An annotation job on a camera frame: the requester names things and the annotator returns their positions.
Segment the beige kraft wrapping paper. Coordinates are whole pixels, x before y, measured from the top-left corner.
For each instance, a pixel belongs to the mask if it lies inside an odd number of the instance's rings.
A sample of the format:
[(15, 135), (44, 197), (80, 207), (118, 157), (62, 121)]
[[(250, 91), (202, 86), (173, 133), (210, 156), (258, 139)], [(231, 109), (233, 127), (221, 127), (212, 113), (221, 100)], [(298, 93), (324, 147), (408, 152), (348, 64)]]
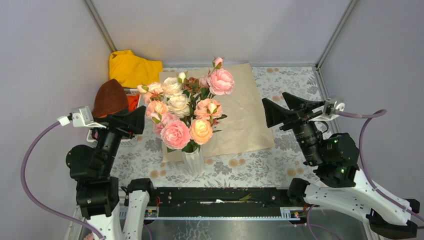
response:
[(225, 70), (232, 74), (235, 85), (231, 94), (214, 97), (227, 117), (217, 125), (218, 132), (200, 147), (204, 158), (274, 148), (273, 131), (267, 127), (250, 64), (228, 65)]

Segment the large pink peony stem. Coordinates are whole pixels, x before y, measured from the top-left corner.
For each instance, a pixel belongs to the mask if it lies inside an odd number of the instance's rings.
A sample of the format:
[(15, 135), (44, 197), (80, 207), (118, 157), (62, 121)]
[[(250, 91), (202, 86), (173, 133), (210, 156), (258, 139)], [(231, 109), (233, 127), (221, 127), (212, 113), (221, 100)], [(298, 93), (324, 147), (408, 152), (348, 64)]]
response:
[(194, 153), (201, 149), (200, 144), (194, 140), (194, 128), (171, 113), (160, 114), (154, 112), (150, 115), (154, 123), (155, 134), (165, 144), (167, 151), (181, 150), (185, 153)]

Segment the cream white rose stem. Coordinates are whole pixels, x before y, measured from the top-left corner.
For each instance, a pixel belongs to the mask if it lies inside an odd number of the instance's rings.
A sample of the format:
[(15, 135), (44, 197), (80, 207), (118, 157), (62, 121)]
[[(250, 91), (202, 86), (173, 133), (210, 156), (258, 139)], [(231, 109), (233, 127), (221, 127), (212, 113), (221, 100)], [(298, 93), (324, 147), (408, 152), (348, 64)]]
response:
[(172, 119), (180, 120), (190, 129), (194, 116), (194, 104), (191, 93), (185, 89), (184, 83), (178, 76), (167, 77), (164, 88), (165, 104)]

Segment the pink double rose stem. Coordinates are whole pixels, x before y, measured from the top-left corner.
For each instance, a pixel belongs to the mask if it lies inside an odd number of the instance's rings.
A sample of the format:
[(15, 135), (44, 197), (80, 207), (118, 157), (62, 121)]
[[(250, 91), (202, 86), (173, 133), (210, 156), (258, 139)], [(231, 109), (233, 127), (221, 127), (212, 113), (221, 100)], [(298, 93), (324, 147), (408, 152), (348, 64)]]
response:
[(224, 69), (224, 58), (215, 57), (212, 61), (213, 69), (199, 79), (201, 97), (229, 95), (233, 92), (235, 80), (233, 75)]

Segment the orange peach rose stem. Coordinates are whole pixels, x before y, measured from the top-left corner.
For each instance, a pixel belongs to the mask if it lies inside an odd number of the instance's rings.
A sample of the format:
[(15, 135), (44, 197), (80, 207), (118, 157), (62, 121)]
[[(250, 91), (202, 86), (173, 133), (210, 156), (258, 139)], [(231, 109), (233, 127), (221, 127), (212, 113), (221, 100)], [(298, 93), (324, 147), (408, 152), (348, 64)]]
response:
[(202, 145), (208, 143), (213, 133), (219, 132), (215, 127), (228, 116), (223, 114), (220, 102), (212, 98), (206, 98), (196, 104), (193, 117), (194, 119), (188, 128), (191, 136), (188, 144), (189, 153), (199, 151)]

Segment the dusty brown rose stem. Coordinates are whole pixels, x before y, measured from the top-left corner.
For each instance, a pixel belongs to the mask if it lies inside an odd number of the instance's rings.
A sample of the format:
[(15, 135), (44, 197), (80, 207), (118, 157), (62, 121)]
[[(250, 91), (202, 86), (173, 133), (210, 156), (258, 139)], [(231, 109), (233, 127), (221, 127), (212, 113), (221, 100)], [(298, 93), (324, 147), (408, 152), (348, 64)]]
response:
[(186, 78), (182, 84), (182, 90), (189, 101), (199, 100), (201, 98), (201, 86), (198, 78)]

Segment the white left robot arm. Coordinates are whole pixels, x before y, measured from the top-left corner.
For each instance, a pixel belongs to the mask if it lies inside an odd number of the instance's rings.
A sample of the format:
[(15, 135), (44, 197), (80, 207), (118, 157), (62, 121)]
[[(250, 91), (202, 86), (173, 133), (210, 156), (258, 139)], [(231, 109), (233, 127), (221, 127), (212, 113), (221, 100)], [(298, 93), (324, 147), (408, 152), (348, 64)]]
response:
[(127, 213), (120, 224), (119, 179), (111, 176), (123, 137), (141, 135), (145, 127), (146, 107), (127, 109), (94, 118), (89, 107), (72, 110), (69, 120), (75, 128), (97, 132), (96, 145), (77, 145), (67, 154), (65, 163), (76, 181), (76, 203), (86, 224), (94, 229), (96, 240), (140, 240), (147, 206), (155, 200), (149, 178), (133, 179), (125, 187)]

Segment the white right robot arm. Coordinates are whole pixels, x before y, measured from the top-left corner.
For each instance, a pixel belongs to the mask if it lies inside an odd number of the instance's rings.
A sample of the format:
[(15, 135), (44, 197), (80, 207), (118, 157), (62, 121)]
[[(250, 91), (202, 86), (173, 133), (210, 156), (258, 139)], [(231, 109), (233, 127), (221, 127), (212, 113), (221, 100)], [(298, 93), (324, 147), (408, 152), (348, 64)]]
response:
[(324, 138), (317, 122), (327, 124), (337, 117), (364, 119), (367, 123), (386, 113), (373, 114), (345, 111), (344, 100), (329, 97), (311, 101), (288, 92), (282, 94), (286, 107), (263, 98), (262, 104), (268, 128), (279, 126), (292, 131), (304, 156), (304, 164), (313, 167), (323, 183), (318, 186), (301, 178), (292, 179), (287, 201), (293, 206), (317, 205), (353, 217), (376, 234), (392, 239), (415, 238), (420, 202), (398, 197), (372, 180), (363, 160), (362, 146), (356, 145), (348, 133), (335, 133)]

